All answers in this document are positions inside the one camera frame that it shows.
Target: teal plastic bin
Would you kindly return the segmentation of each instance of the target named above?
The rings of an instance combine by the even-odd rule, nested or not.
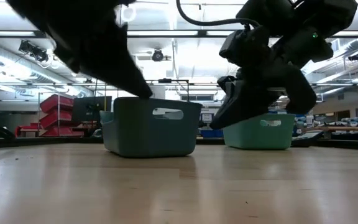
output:
[[[107,150],[122,157],[155,158],[186,156],[196,147],[202,105],[182,101],[134,97],[114,100],[114,114],[103,122]],[[153,114],[164,109],[179,110]]]
[[[263,114],[223,129],[227,146],[239,149],[288,149],[295,115]]]

